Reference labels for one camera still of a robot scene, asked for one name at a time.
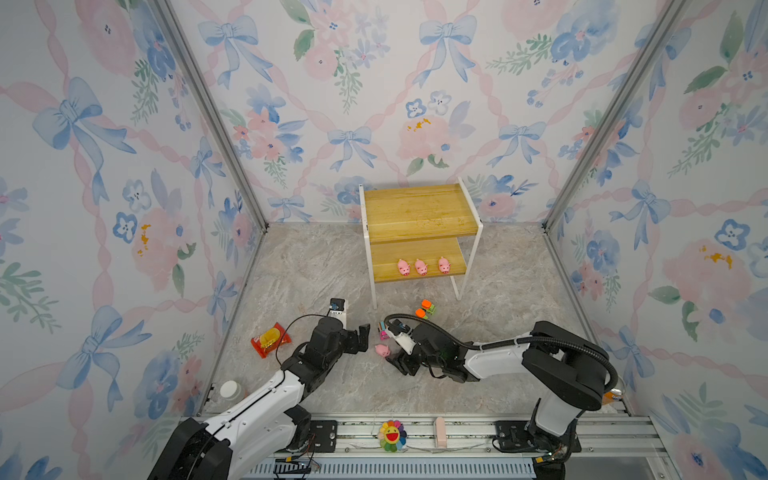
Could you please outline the pink pig toy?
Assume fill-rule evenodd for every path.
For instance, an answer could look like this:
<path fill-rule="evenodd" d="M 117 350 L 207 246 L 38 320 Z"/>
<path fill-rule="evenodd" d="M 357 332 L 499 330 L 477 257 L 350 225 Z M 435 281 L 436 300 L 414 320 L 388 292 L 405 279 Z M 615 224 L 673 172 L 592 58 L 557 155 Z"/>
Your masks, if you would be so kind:
<path fill-rule="evenodd" d="M 420 276 L 426 276 L 428 274 L 428 266 L 423 260 L 416 259 L 414 267 Z"/>
<path fill-rule="evenodd" d="M 397 268 L 398 268 L 399 273 L 402 276 L 404 276 L 404 277 L 409 276 L 410 273 L 411 273 L 410 264 L 407 261 L 405 261 L 404 259 L 399 259 L 398 260 Z"/>
<path fill-rule="evenodd" d="M 382 358 L 387 358 L 391 355 L 391 350 L 389 347 L 385 344 L 378 344 L 375 346 L 375 352 L 377 355 L 381 356 Z"/>
<path fill-rule="evenodd" d="M 446 257 L 440 257 L 438 260 L 438 269 L 442 274 L 451 272 L 451 263 Z"/>

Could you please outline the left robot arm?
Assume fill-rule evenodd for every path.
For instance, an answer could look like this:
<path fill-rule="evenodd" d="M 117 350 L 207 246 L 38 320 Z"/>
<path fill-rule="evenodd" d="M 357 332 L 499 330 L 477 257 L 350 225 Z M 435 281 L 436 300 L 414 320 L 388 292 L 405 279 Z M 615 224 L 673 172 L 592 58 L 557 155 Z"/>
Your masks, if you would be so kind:
<path fill-rule="evenodd" d="M 187 418 L 173 431 L 150 479 L 239 479 L 279 452 L 312 448 L 311 413 L 301 402 L 345 355 L 365 352 L 370 326 L 346 327 L 342 313 L 320 316 L 308 341 L 256 392 L 204 421 Z"/>

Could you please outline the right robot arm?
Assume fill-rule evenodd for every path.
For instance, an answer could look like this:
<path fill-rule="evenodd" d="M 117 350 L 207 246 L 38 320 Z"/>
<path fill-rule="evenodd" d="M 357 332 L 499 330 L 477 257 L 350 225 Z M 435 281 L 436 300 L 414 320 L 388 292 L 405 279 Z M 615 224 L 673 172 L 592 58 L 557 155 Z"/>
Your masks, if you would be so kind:
<path fill-rule="evenodd" d="M 547 388 L 521 438 L 497 435 L 501 450 L 571 450 L 578 419 L 598 411 L 619 380 L 603 348 L 549 321 L 536 322 L 526 335 L 489 343 L 462 341 L 410 314 L 385 317 L 383 329 L 401 348 L 387 361 L 403 375 L 414 376 L 424 367 L 435 379 L 467 383 L 528 373 Z"/>

